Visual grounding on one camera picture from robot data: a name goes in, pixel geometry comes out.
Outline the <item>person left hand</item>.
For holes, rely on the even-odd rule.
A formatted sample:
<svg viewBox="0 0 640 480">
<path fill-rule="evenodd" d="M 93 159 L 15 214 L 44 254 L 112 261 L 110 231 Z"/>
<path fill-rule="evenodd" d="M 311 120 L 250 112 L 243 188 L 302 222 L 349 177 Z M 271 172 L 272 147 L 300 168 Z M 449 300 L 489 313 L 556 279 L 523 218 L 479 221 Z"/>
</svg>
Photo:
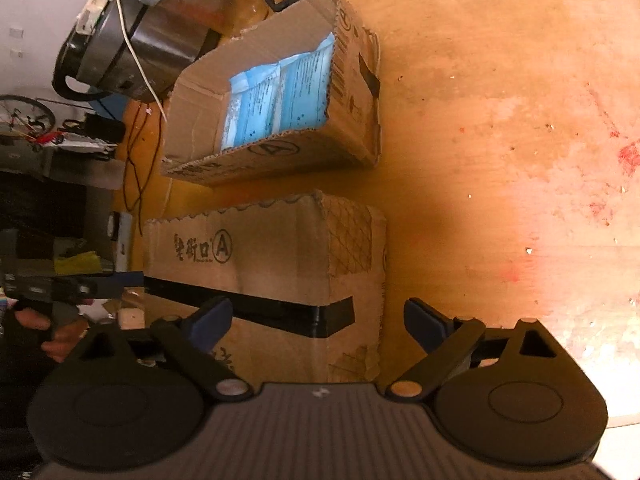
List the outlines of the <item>person left hand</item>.
<svg viewBox="0 0 640 480">
<path fill-rule="evenodd" d="M 47 334 L 40 348 L 48 358 L 57 363 L 66 360 L 90 328 L 90 322 L 82 316 L 65 325 L 53 325 L 47 315 L 22 306 L 19 301 L 14 304 L 13 311 L 18 324 L 28 330 Z"/>
</svg>

